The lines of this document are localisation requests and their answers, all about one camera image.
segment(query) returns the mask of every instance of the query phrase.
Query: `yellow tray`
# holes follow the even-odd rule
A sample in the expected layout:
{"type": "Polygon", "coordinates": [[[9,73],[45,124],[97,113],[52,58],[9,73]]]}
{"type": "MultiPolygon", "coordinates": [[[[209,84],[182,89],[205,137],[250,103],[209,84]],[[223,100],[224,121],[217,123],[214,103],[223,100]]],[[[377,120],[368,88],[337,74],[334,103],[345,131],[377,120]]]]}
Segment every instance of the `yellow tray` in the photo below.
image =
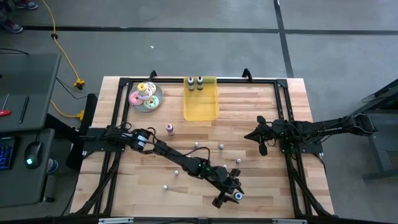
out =
{"type": "Polygon", "coordinates": [[[187,121],[213,121],[218,117],[217,78],[203,77],[203,89],[189,91],[188,77],[184,78],[184,117],[187,121]]]}

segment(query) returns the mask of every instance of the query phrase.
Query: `shoe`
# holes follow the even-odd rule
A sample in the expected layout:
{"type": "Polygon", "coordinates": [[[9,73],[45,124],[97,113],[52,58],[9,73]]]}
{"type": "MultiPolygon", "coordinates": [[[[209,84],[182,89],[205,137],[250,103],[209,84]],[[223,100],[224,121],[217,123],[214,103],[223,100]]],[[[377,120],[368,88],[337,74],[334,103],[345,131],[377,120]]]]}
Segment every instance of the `shoe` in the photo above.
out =
{"type": "Polygon", "coordinates": [[[9,19],[7,19],[4,22],[1,22],[0,25],[9,32],[12,32],[14,34],[18,34],[24,30],[24,28],[22,28],[20,25],[13,23],[9,19]]]}
{"type": "Polygon", "coordinates": [[[19,0],[18,2],[16,2],[15,7],[17,7],[17,9],[29,9],[29,10],[33,10],[33,9],[37,9],[38,8],[38,4],[31,2],[29,0],[19,0]]]}

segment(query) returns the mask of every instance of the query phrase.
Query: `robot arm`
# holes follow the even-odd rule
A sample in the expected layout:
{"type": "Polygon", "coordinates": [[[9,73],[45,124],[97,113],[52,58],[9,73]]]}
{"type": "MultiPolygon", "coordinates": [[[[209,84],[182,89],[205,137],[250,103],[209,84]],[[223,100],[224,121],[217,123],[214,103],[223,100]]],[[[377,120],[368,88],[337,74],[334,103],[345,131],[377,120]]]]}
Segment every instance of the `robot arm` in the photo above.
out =
{"type": "Polygon", "coordinates": [[[238,200],[241,199],[241,195],[240,197],[232,198],[225,195],[225,193],[231,195],[236,189],[238,192],[244,194],[241,188],[241,183],[237,178],[240,174],[240,170],[232,169],[229,173],[225,167],[211,166],[210,150],[209,157],[207,159],[201,157],[188,157],[188,154],[181,154],[177,150],[169,147],[165,142],[158,140],[154,136],[154,133],[145,129],[134,129],[129,133],[108,126],[100,140],[121,147],[128,145],[132,150],[141,154],[157,154],[159,156],[163,156],[180,165],[188,175],[198,179],[207,180],[220,191],[219,196],[217,196],[212,203],[217,208],[220,208],[224,202],[230,201],[239,203],[238,200]],[[153,136],[157,141],[150,142],[149,139],[151,136],[153,136]],[[145,150],[146,144],[154,145],[153,149],[145,150]]]}
{"type": "Polygon", "coordinates": [[[351,133],[370,136],[376,132],[372,120],[366,114],[351,114],[339,119],[311,123],[308,121],[274,120],[267,122],[262,116],[257,117],[257,128],[244,138],[259,143],[261,155],[267,155],[266,141],[285,139],[289,144],[311,145],[321,138],[334,134],[351,133]]]}

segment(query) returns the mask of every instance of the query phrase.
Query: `wooden table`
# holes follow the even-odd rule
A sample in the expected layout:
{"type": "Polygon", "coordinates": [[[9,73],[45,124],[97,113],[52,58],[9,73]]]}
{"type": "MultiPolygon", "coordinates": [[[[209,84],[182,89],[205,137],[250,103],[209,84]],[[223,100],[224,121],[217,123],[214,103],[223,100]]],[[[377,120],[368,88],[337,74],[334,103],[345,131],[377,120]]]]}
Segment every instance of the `wooden table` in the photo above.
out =
{"type": "MultiPolygon", "coordinates": [[[[287,79],[296,120],[312,121],[304,80],[287,79]]],[[[96,107],[93,127],[104,128],[111,117],[119,77],[104,77],[96,107]]],[[[218,195],[205,180],[188,176],[173,162],[156,155],[142,155],[130,149],[122,154],[113,201],[112,216],[123,217],[212,217],[212,218],[292,218],[292,199],[284,156],[279,144],[268,147],[268,156],[261,156],[258,144],[243,138],[257,126],[256,116],[268,121],[278,119],[274,87],[268,84],[218,84],[220,115],[215,121],[188,122],[183,116],[181,83],[159,84],[164,101],[155,111],[139,113],[129,110],[127,121],[133,128],[154,127],[157,137],[181,153],[193,149],[193,143],[211,149],[213,166],[227,165],[241,169],[239,179],[245,192],[240,204],[224,203],[220,209],[211,202],[218,195]],[[168,136],[166,124],[175,128],[168,136]],[[225,149],[219,150],[219,144],[225,149]]],[[[192,156],[206,157],[207,151],[192,156]]],[[[83,161],[73,198],[71,212],[77,211],[94,192],[100,179],[103,152],[95,152],[83,161]]],[[[303,154],[308,187],[326,210],[333,213],[328,183],[321,162],[311,154],[303,154]]],[[[104,208],[107,189],[105,190],[104,208]]],[[[300,208],[304,211],[301,190],[300,208]]]]}

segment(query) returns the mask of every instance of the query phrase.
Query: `gray floor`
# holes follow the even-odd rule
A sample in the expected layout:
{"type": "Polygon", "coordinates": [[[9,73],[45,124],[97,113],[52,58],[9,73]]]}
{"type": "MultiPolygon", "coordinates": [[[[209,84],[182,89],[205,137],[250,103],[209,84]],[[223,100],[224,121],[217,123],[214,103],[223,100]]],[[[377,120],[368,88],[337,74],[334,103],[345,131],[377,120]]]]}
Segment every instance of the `gray floor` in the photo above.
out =
{"type": "MultiPolygon", "coordinates": [[[[57,24],[64,26],[217,27],[276,29],[271,0],[52,0],[57,24]]],[[[280,0],[286,29],[397,30],[394,0],[309,1],[280,0]]],[[[43,5],[34,12],[16,11],[16,22],[49,25],[43,5]]],[[[0,30],[0,46],[31,54],[59,52],[49,31],[13,35],[0,30]]],[[[256,77],[286,77],[278,34],[211,34],[158,32],[59,32],[59,41],[75,68],[96,93],[105,75],[240,76],[249,68],[256,77]]],[[[398,75],[398,36],[288,35],[294,76],[304,78],[314,121],[347,115],[361,99],[395,80],[398,75]]],[[[63,58],[58,77],[75,81],[63,58]]],[[[52,99],[68,114],[84,109],[61,86],[52,99]]],[[[72,126],[79,122],[50,113],[72,126]]],[[[376,171],[365,138],[347,134],[324,143],[325,163],[335,213],[345,218],[398,222],[398,179],[363,182],[361,175],[376,171]]],[[[76,181],[70,173],[68,183],[76,181]]],[[[50,215],[59,215],[68,196],[61,194],[50,215]]],[[[67,192],[73,191],[73,184],[67,192]]],[[[0,219],[49,215],[46,210],[20,208],[13,215],[0,209],[0,219]]]]}

